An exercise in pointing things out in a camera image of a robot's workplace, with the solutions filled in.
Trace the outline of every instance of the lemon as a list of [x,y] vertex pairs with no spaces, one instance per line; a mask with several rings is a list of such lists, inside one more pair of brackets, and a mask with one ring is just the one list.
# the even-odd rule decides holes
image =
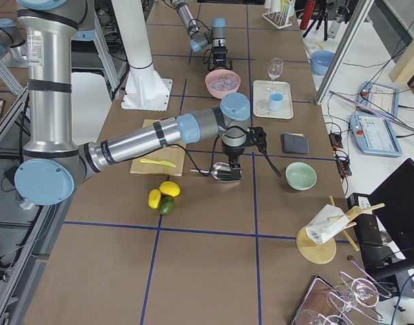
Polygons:
[[165,196],[159,204],[159,213],[167,215],[174,209],[174,198],[172,196]]
[[180,187],[173,181],[164,181],[159,186],[159,190],[163,195],[175,197],[180,194]]
[[148,206],[152,209],[157,209],[159,207],[160,200],[162,199],[162,193],[160,190],[155,188],[150,191],[148,194]]

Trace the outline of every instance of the white pillar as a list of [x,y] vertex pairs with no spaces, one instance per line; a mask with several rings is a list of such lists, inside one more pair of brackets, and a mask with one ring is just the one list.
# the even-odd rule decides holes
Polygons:
[[131,65],[122,107],[166,110],[173,81],[154,70],[141,0],[112,0],[112,6]]

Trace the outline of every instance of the wooden cutting board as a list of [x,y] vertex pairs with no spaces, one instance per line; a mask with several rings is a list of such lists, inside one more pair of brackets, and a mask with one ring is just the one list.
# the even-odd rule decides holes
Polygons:
[[[152,125],[157,120],[144,120],[142,127]],[[186,148],[186,144],[179,141],[180,146]],[[181,176],[183,172],[183,162],[185,160],[185,151],[179,147],[166,147],[161,150],[152,152],[142,158],[153,160],[167,160],[174,163],[176,167],[162,166],[157,164],[148,164],[135,159],[131,165],[132,174],[155,174],[155,175],[170,175]]]

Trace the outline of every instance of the label sticker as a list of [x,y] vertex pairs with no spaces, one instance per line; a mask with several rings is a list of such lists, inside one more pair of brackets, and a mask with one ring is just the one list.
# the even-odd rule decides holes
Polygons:
[[364,198],[363,196],[358,196],[357,200],[359,202],[359,206],[361,209],[366,209],[371,206],[371,203],[369,203],[368,198]]
[[28,65],[43,66],[43,36],[27,35]]

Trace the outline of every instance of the pink bowl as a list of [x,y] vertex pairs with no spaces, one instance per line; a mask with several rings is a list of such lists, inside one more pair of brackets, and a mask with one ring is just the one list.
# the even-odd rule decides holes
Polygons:
[[[223,90],[216,90],[214,88],[212,88],[211,86],[209,86],[209,84],[211,83],[211,81],[215,78],[219,79],[219,78],[224,78],[227,75],[233,75],[235,77],[237,77],[238,80],[238,84],[237,87],[233,87],[232,89],[223,91]],[[237,91],[237,89],[239,89],[241,80],[240,77],[237,73],[235,73],[232,70],[226,70],[226,69],[218,69],[218,70],[213,70],[212,72],[210,72],[209,74],[206,75],[206,86],[207,86],[207,90],[208,92],[215,98],[219,98],[222,99],[224,98],[226,95],[228,95],[229,93],[235,93]]]

